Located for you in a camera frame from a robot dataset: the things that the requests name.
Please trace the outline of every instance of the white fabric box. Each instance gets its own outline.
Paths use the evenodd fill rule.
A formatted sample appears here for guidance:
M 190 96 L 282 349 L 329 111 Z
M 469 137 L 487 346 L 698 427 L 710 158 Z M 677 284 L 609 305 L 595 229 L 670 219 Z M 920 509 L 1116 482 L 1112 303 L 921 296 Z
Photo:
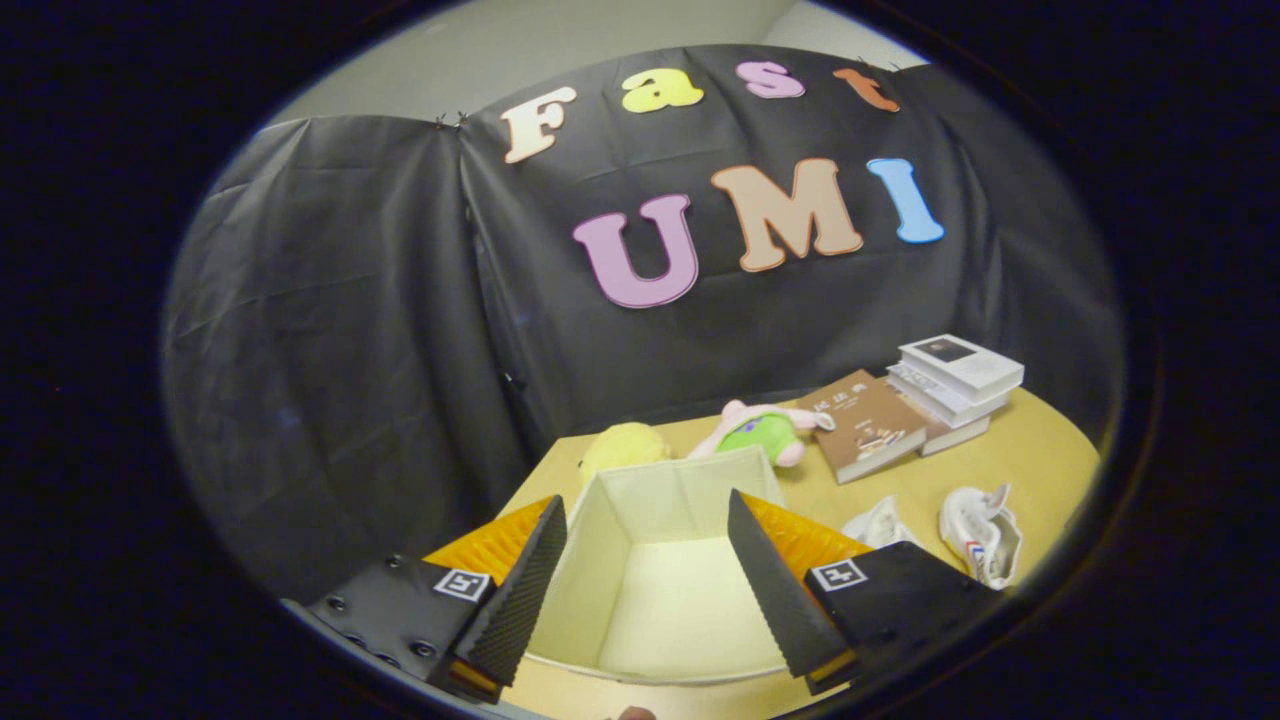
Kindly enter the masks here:
M 733 488 L 785 506 L 759 447 L 596 473 L 570 514 L 527 655 L 636 684 L 785 670 L 726 534 Z

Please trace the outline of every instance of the sneaker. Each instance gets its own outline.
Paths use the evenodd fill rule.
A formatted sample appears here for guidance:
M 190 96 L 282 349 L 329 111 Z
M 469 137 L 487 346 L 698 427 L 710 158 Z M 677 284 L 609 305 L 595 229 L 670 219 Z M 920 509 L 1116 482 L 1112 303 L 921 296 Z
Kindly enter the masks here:
M 873 550 L 879 550 L 895 542 L 910 541 L 920 544 L 911 530 L 897 516 L 897 496 L 891 495 L 876 503 L 867 512 L 845 524 L 845 537 L 852 538 Z
M 975 580 L 997 591 L 1012 582 L 1023 548 L 1023 533 L 1005 506 L 1009 489 L 1009 483 L 989 495 L 959 488 L 938 512 L 938 532 L 947 547 L 965 561 Z

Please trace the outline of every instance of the yellow table surface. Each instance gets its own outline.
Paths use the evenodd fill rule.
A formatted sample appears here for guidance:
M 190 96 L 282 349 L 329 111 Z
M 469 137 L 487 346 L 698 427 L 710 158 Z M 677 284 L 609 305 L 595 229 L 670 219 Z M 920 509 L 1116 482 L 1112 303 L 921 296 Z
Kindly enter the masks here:
M 684 457 L 718 421 L 714 416 L 698 418 L 657 429 L 671 443 L 673 455 Z M 549 495 L 561 495 L 566 512 L 571 510 L 584 489 L 577 462 L 594 438 L 557 441 L 502 514 Z M 1016 592 L 1016 582 L 1036 569 L 1084 498 L 1097 464 L 1097 450 L 1070 420 L 1018 388 L 1009 405 L 992 415 L 987 433 L 929 457 L 911 452 L 841 486 L 836 484 L 822 451 L 806 439 L 800 465 L 774 470 L 787 509 L 836 529 L 882 497 L 897 495 L 899 515 L 924 548 L 960 570 L 964 562 L 938 536 L 942 500 L 957 487 L 989 492 L 1001 483 L 1012 483 L 1007 507 L 1024 541 L 1015 585 L 1005 592 Z M 648 707 L 658 720 L 746 720 L 772 717 L 818 698 L 809 694 L 803 678 L 787 673 L 710 687 L 646 687 L 589 678 L 526 657 L 503 700 L 564 720 L 616 717 L 631 705 Z

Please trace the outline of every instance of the blue letter i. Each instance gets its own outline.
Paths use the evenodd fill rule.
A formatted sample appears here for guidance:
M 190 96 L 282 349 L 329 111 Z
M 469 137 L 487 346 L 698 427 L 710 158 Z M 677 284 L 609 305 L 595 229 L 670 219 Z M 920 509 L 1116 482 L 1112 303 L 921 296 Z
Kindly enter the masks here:
M 911 173 L 915 168 L 901 159 L 872 160 L 867 163 L 867 169 L 872 174 L 879 176 L 888 188 L 888 196 L 897 208 L 897 215 L 902 224 L 897 227 L 897 237 L 904 242 L 933 242 L 942 237 L 942 225 L 929 215 L 929 209 L 924 205 L 920 188 L 915 186 Z

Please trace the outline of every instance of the pink plush toy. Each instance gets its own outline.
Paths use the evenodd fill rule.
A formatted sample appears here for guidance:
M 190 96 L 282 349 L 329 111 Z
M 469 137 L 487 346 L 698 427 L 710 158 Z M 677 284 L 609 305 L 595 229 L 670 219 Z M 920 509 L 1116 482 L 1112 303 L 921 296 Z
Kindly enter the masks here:
M 721 410 L 721 423 L 716 430 L 698 443 L 690 457 L 707 457 L 713 452 L 737 450 L 759 445 L 769 456 L 769 462 L 780 468 L 794 468 L 804 456 L 804 443 L 796 429 L 836 429 L 836 421 L 826 413 L 787 410 L 777 405 L 746 405 L 731 400 Z

